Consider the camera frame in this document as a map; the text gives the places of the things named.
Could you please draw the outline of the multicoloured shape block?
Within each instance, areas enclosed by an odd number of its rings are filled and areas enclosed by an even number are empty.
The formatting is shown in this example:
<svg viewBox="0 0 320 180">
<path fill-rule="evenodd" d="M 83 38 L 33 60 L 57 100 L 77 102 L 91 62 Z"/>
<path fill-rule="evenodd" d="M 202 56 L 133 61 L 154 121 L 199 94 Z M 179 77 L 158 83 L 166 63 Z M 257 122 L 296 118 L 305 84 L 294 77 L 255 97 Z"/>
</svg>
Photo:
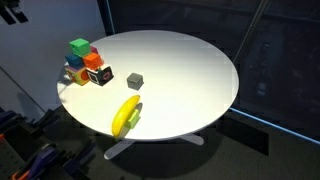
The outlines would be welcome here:
<svg viewBox="0 0 320 180">
<path fill-rule="evenodd" d="M 90 81 L 85 67 L 74 69 L 71 66 L 66 66 L 65 70 L 70 80 L 80 86 L 83 86 Z"/>
</svg>

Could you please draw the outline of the purple orange clamp tool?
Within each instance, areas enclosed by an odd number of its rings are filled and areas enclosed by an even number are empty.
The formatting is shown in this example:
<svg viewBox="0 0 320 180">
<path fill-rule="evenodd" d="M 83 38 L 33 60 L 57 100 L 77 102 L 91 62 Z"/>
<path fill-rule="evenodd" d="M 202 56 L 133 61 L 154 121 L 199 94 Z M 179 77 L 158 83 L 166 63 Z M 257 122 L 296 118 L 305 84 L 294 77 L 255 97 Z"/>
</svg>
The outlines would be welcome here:
<svg viewBox="0 0 320 180">
<path fill-rule="evenodd" d="M 57 156 L 58 151 L 55 148 L 46 147 L 14 173 L 11 180 L 35 180 Z"/>
</svg>

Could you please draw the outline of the blue block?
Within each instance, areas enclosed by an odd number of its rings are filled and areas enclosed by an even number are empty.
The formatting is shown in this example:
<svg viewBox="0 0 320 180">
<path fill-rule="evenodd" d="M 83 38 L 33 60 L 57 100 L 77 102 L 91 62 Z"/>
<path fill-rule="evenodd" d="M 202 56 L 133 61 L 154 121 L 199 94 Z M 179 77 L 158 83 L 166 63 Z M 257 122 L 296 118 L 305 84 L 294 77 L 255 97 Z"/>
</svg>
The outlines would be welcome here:
<svg viewBox="0 0 320 180">
<path fill-rule="evenodd" d="M 74 69 L 81 69 L 84 67 L 84 63 L 81 57 L 70 54 L 65 56 L 66 61 L 68 62 L 69 66 Z"/>
</svg>

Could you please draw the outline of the white table leg base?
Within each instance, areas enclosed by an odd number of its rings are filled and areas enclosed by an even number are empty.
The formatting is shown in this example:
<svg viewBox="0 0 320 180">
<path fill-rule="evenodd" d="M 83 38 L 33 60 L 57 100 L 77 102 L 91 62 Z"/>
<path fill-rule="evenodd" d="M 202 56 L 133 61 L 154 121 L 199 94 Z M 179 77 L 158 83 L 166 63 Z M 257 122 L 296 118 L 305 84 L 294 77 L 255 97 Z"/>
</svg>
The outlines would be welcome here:
<svg viewBox="0 0 320 180">
<path fill-rule="evenodd" d="M 178 139 L 182 139 L 184 141 L 190 142 L 198 146 L 201 146 L 204 144 L 204 139 L 201 136 L 198 136 L 195 134 L 186 134 L 186 135 L 178 136 Z M 103 157 L 106 160 L 111 160 L 112 158 L 120 154 L 122 151 L 127 149 L 129 146 L 133 145 L 134 143 L 135 143 L 135 140 L 130 140 L 130 139 L 120 140 L 111 148 L 107 149 L 104 152 Z"/>
</svg>

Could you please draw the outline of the grey block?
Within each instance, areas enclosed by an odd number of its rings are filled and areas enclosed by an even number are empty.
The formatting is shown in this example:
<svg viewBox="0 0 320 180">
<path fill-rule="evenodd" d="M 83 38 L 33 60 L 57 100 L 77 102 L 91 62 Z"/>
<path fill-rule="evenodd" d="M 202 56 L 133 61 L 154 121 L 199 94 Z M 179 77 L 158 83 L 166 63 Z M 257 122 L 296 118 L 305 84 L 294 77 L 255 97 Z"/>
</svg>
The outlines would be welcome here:
<svg viewBox="0 0 320 180">
<path fill-rule="evenodd" d="M 143 76 L 137 73 L 131 73 L 127 77 L 127 85 L 131 89 L 139 90 L 143 85 Z"/>
</svg>

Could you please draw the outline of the yellow banana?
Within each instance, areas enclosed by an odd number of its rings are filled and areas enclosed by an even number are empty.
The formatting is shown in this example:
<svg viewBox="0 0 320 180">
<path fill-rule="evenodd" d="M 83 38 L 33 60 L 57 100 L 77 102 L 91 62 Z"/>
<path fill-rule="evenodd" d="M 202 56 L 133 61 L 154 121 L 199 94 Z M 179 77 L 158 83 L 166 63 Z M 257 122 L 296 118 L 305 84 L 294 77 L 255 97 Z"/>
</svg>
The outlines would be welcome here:
<svg viewBox="0 0 320 180">
<path fill-rule="evenodd" d="M 113 118 L 111 126 L 112 134 L 115 138 L 118 138 L 120 136 L 123 126 L 125 125 L 127 119 L 133 113 L 139 100 L 139 95 L 133 95 L 128 98 L 117 111 L 116 115 Z"/>
</svg>

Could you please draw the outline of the black block with shapes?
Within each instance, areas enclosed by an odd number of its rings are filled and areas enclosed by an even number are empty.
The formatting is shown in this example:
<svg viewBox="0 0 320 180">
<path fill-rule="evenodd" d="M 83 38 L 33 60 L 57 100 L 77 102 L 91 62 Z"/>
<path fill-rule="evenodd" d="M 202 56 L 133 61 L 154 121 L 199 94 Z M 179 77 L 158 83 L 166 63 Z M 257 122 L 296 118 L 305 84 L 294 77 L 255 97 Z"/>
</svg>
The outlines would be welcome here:
<svg viewBox="0 0 320 180">
<path fill-rule="evenodd" d="M 103 67 L 101 70 L 93 71 L 88 69 L 87 74 L 89 79 L 100 86 L 104 86 L 106 83 L 111 81 L 114 77 L 112 69 L 110 66 Z"/>
</svg>

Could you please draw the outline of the orange block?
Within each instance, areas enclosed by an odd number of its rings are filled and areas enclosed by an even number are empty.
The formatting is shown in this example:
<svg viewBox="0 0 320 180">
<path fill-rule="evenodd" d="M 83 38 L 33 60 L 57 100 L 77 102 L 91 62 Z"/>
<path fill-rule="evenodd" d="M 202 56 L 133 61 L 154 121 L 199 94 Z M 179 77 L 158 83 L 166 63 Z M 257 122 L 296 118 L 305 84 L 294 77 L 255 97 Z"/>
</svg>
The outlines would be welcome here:
<svg viewBox="0 0 320 180">
<path fill-rule="evenodd" d="M 96 70 L 103 65 L 101 56 L 97 53 L 90 53 L 83 57 L 84 64 L 91 70 Z"/>
</svg>

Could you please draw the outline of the magenta block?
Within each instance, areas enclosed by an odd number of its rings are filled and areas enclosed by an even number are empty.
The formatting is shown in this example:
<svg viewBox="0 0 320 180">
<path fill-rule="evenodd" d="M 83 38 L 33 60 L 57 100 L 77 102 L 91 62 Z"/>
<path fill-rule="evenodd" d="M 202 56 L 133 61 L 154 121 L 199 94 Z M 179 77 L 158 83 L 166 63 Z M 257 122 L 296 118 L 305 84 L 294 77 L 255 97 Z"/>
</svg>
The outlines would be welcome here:
<svg viewBox="0 0 320 180">
<path fill-rule="evenodd" d="M 90 48 L 91 48 L 91 52 L 99 54 L 97 48 L 95 48 L 93 46 L 90 46 Z"/>
</svg>

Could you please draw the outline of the light green block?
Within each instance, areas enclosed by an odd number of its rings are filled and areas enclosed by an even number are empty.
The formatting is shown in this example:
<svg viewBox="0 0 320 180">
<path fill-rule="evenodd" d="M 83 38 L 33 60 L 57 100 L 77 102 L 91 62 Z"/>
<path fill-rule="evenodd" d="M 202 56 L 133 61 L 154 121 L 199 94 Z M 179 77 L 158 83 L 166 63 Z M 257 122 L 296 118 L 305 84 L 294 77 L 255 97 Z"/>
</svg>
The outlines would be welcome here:
<svg viewBox="0 0 320 180">
<path fill-rule="evenodd" d="M 133 129 L 136 126 L 139 119 L 140 119 L 140 111 L 138 109 L 135 109 L 131 114 L 130 118 L 125 123 L 125 126 L 127 128 Z"/>
</svg>

